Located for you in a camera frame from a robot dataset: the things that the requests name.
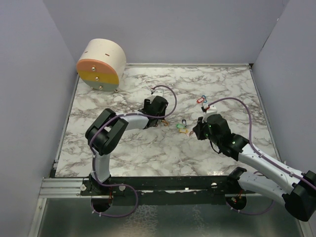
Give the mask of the yellow tag key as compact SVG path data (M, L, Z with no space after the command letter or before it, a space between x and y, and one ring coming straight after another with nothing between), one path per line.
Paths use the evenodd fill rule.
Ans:
M186 128L179 128L178 131L179 131L179 133L184 133L184 134L189 133L189 131Z

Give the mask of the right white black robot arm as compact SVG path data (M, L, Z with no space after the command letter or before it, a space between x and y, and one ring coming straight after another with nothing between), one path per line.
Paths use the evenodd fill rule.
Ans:
M193 128L198 140L209 140L219 153L251 166L262 177L236 168L227 180L232 193L252 191L282 204L296 219L307 222L316 211L316 174L294 169L265 155L241 135L232 133L220 114L199 117Z

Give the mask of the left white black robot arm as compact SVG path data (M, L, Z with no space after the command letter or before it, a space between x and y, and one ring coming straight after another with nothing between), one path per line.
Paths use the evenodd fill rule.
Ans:
M92 189L99 195L105 194L109 187L110 156L118 145L124 132L134 129L147 129L157 126L164 120L168 101L155 96L144 100L144 108L129 114L116 114L105 109L85 133L92 151L92 171L89 179L93 182Z

